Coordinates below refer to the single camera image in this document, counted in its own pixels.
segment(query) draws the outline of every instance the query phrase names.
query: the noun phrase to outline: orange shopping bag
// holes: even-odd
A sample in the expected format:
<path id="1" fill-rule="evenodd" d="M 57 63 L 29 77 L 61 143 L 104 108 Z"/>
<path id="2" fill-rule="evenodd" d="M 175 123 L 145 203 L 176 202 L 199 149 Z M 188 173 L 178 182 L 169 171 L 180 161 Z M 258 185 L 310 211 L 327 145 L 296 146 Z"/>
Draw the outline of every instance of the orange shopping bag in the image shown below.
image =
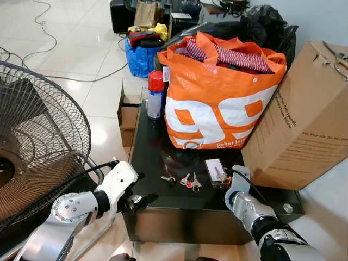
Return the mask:
<path id="1" fill-rule="evenodd" d="M 176 53 L 194 38 L 206 53 L 203 63 Z M 217 66 L 219 55 L 214 44 L 260 54 L 274 74 L 254 75 Z M 165 120 L 176 148 L 241 148 L 286 71 L 282 53 L 202 32 L 185 37 L 157 56 L 170 68 Z"/>

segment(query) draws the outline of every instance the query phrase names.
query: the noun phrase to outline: black cable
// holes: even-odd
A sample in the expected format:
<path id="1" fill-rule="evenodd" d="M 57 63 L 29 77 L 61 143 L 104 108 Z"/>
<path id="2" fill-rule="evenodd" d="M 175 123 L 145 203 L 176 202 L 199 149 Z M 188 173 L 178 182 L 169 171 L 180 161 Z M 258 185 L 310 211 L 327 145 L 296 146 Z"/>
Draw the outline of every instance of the black cable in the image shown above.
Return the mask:
<path id="1" fill-rule="evenodd" d="M 5 61 L 8 61 L 10 59 L 10 56 L 11 55 L 14 55 L 16 57 L 18 57 L 21 61 L 22 61 L 22 67 L 25 67 L 27 68 L 28 70 L 30 70 L 30 68 L 26 65 L 26 63 L 24 62 L 25 59 L 27 59 L 29 56 L 33 55 L 33 54 L 38 54 L 38 53 L 47 53 L 47 52 L 50 52 L 52 51 L 53 49 L 55 49 L 55 47 L 57 46 L 57 39 L 51 35 L 50 33 L 48 33 L 45 29 L 44 29 L 44 24 L 46 24 L 46 21 L 42 21 L 42 22 L 39 22 L 38 21 L 38 18 L 41 17 L 44 13 L 48 12 L 51 8 L 51 5 L 49 3 L 46 3 L 46 2 L 43 2 L 43 1 L 38 1 L 38 0 L 32 0 L 33 2 L 35 3 L 40 3 L 40 4 L 47 4 L 48 5 L 48 8 L 43 11 L 40 15 L 38 15 L 37 17 L 35 17 L 34 19 L 34 22 L 39 24 L 41 26 L 41 29 L 43 30 L 43 32 L 45 34 L 47 34 L 48 36 L 50 36 L 53 40 L 54 40 L 54 45 L 53 47 L 51 47 L 50 49 L 47 49 L 45 51 L 39 51 L 39 52 L 33 52 L 33 53 L 29 53 L 28 55 L 26 55 L 24 58 L 21 58 L 18 54 L 16 53 L 11 53 L 10 51 L 4 49 L 3 47 L 0 47 L 2 50 L 4 50 L 7 54 L 8 54 L 8 57 L 6 58 Z M 120 46 L 120 42 L 122 40 L 124 40 L 126 37 L 124 36 L 121 36 L 121 34 L 125 34 L 126 32 L 121 32 L 119 33 L 119 36 L 122 38 L 121 40 L 118 41 L 118 46 L 120 47 L 121 50 L 123 50 L 125 52 L 125 50 Z M 97 82 L 97 81 L 100 81 L 100 80 L 103 80 L 107 77 L 110 77 L 111 75 L 121 71 L 123 68 L 125 68 L 126 66 L 128 65 L 128 63 L 125 63 L 125 65 L 123 65 L 121 68 L 117 69 L 116 71 L 113 71 L 112 73 L 109 73 L 108 75 L 106 76 L 103 76 L 101 78 L 98 78 L 98 79 L 95 79 L 95 80 L 80 80 L 80 79 L 73 79 L 73 78 L 69 78 L 69 77 L 61 77 L 61 76 L 53 76 L 53 75 L 46 75 L 46 74 L 40 74 L 40 73 L 37 73 L 41 76 L 44 76 L 44 77 L 50 77 L 50 78 L 55 78 L 55 79 L 64 79 L 64 80 L 72 80 L 72 81 L 75 81 L 75 82 L 82 82 L 82 83 L 94 83 L 94 82 Z"/>
<path id="2" fill-rule="evenodd" d="M 114 162 L 108 162 L 108 163 L 104 163 L 101 165 L 97 165 L 95 167 L 91 167 L 83 172 L 80 172 L 70 178 L 68 178 L 67 180 L 63 181 L 62 183 L 58 184 L 57 186 L 55 186 L 53 189 L 47 191 L 46 193 L 44 193 L 42 196 L 40 196 L 39 198 L 37 198 L 35 201 L 33 201 L 32 203 L 30 203 L 29 205 L 27 205 L 25 208 L 23 208 L 21 211 L 19 211 L 17 214 L 15 214 L 14 216 L 11 217 L 11 219 L 9 219 L 1 228 L 0 228 L 0 234 L 7 228 L 9 227 L 14 221 L 16 221 L 16 219 L 22 215 L 25 211 L 27 211 L 30 207 L 32 207 L 33 205 L 37 204 L 39 201 L 41 201 L 44 197 L 48 196 L 50 193 L 54 192 L 55 190 L 65 186 L 67 183 L 73 181 L 76 178 L 81 177 L 82 175 L 85 175 L 93 170 L 98 170 L 101 169 L 102 167 L 107 167 L 107 166 L 113 166 L 113 164 L 115 164 Z"/>
<path id="3" fill-rule="evenodd" d="M 238 175 L 240 175 L 245 181 L 247 181 L 250 184 L 250 186 L 256 191 L 256 193 L 260 196 L 260 198 L 264 201 L 264 203 L 269 205 L 268 201 L 264 198 L 264 196 L 261 194 L 261 192 L 256 188 L 254 183 L 252 183 L 250 179 L 245 177 L 245 175 L 243 173 L 241 173 L 241 172 L 239 172 L 238 170 L 235 170 L 235 169 L 230 170 L 230 169 L 225 168 L 225 170 L 231 171 L 232 173 L 235 172 Z"/>

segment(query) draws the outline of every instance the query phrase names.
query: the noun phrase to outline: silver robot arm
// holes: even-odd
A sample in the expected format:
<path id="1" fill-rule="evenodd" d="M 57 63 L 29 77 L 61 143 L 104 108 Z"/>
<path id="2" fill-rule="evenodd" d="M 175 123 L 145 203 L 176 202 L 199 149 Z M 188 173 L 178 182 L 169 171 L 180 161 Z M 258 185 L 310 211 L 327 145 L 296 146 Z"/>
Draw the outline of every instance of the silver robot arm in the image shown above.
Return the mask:
<path id="1" fill-rule="evenodd" d="M 65 260 L 76 234 L 97 218 L 114 218 L 120 197 L 137 179 L 132 166 L 121 161 L 94 192 L 58 197 L 47 220 L 31 233 L 15 261 Z"/>
<path id="2" fill-rule="evenodd" d="M 233 166 L 233 181 L 225 204 L 243 224 L 258 245 L 261 261 L 325 261 L 297 233 L 280 222 L 274 210 L 261 204 L 249 192 L 250 185 L 236 171 L 250 179 L 246 167 Z"/>

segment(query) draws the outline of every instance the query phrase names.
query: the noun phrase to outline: black garbage bag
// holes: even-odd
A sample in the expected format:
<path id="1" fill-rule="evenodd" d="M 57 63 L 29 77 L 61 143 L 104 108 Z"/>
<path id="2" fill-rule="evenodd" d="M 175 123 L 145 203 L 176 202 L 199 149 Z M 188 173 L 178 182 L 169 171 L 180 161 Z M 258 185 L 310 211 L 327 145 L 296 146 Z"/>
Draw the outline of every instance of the black garbage bag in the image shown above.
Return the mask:
<path id="1" fill-rule="evenodd" d="M 205 22 L 183 30 L 166 42 L 160 51 L 181 42 L 186 36 L 196 35 L 198 31 L 201 31 L 224 40 L 237 36 L 242 42 L 252 41 L 260 47 L 284 53 L 289 68 L 295 58 L 297 29 L 298 26 L 289 25 L 270 5 L 256 5 L 247 9 L 240 21 Z M 161 70 L 157 56 L 155 56 L 154 64 L 155 70 Z"/>

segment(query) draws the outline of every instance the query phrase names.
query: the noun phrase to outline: metal screw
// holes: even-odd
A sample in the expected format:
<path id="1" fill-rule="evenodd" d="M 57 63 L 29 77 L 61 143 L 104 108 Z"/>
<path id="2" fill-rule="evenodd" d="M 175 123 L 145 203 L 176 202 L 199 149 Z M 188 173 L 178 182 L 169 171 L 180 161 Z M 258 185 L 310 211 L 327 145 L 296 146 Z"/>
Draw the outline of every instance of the metal screw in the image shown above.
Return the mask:
<path id="1" fill-rule="evenodd" d="M 292 213 L 294 211 L 292 205 L 290 205 L 288 203 L 285 203 L 283 205 L 283 208 L 284 208 L 285 212 L 287 212 L 287 213 Z"/>

